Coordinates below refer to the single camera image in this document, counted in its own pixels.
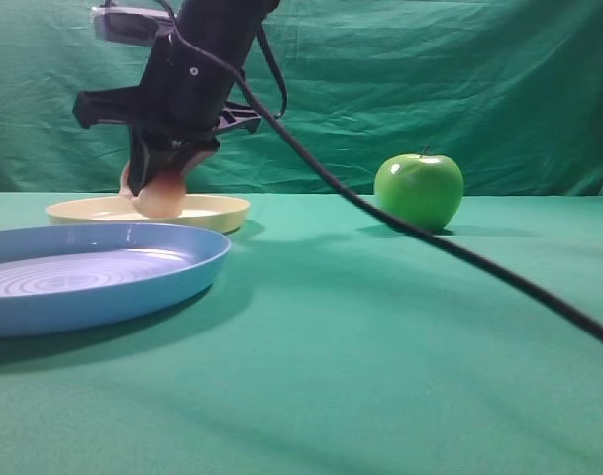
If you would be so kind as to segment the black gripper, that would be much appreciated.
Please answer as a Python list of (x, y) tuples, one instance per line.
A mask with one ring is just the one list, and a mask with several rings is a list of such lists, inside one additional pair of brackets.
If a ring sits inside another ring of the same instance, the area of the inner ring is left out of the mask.
[[(155, 39), (138, 85), (82, 91), (73, 114), (88, 129), (128, 126), (127, 186), (134, 197), (169, 165), (190, 173), (220, 147), (211, 138), (237, 127), (255, 129), (259, 116), (228, 97), (266, 16), (276, 1), (185, 1), (170, 14), (173, 29)], [(170, 139), (184, 142), (170, 159)]]

